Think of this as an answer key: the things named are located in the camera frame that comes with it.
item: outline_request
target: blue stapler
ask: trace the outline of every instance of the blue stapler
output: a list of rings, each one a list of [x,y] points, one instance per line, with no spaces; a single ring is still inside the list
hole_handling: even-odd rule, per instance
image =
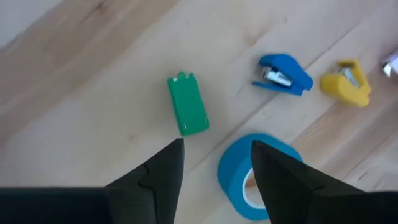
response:
[[[259,65],[262,67],[261,76],[267,82],[253,82],[253,85],[297,96],[312,88],[312,78],[288,54],[265,55]]]

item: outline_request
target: roll of tape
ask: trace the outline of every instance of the roll of tape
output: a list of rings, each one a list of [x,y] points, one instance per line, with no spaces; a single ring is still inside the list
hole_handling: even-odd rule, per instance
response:
[[[252,173],[251,146],[254,140],[284,152],[299,161],[300,154],[289,145],[268,134],[249,134],[235,141],[224,152],[218,164],[218,182],[228,196],[235,210],[243,217],[259,221],[268,219],[268,213],[258,189],[257,196],[249,197],[250,191],[245,188],[246,181]]]

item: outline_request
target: wooden table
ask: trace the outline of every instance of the wooden table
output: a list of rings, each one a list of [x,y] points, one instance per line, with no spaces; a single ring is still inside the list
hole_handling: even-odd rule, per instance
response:
[[[235,139],[265,132],[360,187],[398,189],[398,86],[379,61],[398,45],[395,0],[68,0],[0,51],[0,185],[99,186],[179,137],[166,78],[194,72],[211,128],[185,138],[176,223],[250,223],[216,179]],[[314,87],[251,85],[288,52]],[[341,58],[369,73],[359,109],[321,93]]]

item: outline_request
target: green block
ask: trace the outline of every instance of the green block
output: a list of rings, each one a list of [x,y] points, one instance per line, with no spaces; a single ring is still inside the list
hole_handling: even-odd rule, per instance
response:
[[[182,136],[199,133],[209,128],[205,105],[201,100],[198,82],[193,73],[180,72],[167,79],[175,117]]]

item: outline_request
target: yellow stapler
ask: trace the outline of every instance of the yellow stapler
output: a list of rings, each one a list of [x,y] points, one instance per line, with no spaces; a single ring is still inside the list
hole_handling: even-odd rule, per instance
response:
[[[369,104],[371,87],[357,60],[340,60],[339,73],[321,77],[321,90],[346,103],[360,107]]]

